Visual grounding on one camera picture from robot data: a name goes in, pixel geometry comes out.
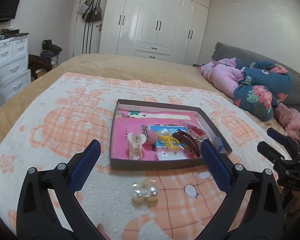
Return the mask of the person's right hand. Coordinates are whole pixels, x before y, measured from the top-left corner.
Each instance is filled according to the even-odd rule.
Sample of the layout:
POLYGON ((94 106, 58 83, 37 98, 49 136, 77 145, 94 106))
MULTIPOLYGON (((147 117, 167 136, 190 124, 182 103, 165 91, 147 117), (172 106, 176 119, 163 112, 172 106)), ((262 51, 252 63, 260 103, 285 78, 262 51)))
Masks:
POLYGON ((300 191, 281 187, 280 196, 284 214, 293 215, 300 211, 300 191))

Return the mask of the person's left hand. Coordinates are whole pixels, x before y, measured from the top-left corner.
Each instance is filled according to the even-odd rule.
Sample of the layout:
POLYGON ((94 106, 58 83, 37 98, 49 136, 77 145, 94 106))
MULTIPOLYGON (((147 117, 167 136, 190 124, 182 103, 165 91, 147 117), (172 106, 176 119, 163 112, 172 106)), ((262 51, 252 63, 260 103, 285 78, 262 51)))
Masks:
POLYGON ((105 228, 102 224, 98 224, 97 229, 106 240, 110 240, 110 237, 106 234, 105 228))

